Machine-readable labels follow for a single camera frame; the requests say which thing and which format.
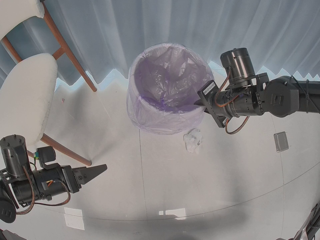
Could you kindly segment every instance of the chair backrest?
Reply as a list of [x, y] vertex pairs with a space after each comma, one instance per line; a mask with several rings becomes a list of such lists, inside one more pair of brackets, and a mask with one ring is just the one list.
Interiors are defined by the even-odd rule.
[[40, 0], [0, 0], [0, 40], [20, 22], [44, 14]]

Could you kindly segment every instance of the white cushion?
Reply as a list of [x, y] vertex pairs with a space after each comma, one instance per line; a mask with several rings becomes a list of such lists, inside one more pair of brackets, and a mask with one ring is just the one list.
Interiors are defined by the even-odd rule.
[[0, 0], [0, 39], [20, 22], [32, 16], [43, 18], [44, 15], [40, 0]]
[[48, 53], [18, 63], [0, 89], [0, 138], [18, 134], [34, 145], [45, 131], [57, 78], [57, 62]]

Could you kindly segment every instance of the blue-gray curtain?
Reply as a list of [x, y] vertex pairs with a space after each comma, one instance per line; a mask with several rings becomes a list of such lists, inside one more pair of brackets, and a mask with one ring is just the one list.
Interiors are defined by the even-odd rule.
[[[83, 68], [100, 83], [116, 68], [126, 78], [135, 57], [161, 42], [177, 42], [220, 64], [220, 54], [247, 47], [256, 72], [266, 66], [304, 77], [320, 72], [320, 0], [46, 0]], [[8, 35], [23, 59], [53, 54], [59, 45], [40, 18]], [[0, 85], [15, 65], [0, 45]], [[58, 77], [79, 73], [66, 55]]]

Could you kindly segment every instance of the white label sticker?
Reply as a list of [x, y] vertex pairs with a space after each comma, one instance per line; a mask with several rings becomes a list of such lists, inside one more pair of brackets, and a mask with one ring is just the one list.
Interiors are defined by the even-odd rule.
[[210, 84], [207, 88], [204, 89], [203, 94], [206, 95], [208, 92], [210, 92], [212, 90], [212, 88], [214, 88], [216, 86], [216, 84], [214, 82], [212, 82], [212, 84]]

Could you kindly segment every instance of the purple trash bag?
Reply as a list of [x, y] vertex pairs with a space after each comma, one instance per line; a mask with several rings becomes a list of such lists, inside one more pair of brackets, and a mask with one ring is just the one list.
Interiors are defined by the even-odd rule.
[[197, 127], [204, 106], [198, 90], [214, 79], [198, 54], [177, 43], [161, 43], [138, 55], [129, 71], [127, 112], [139, 129], [176, 134]]

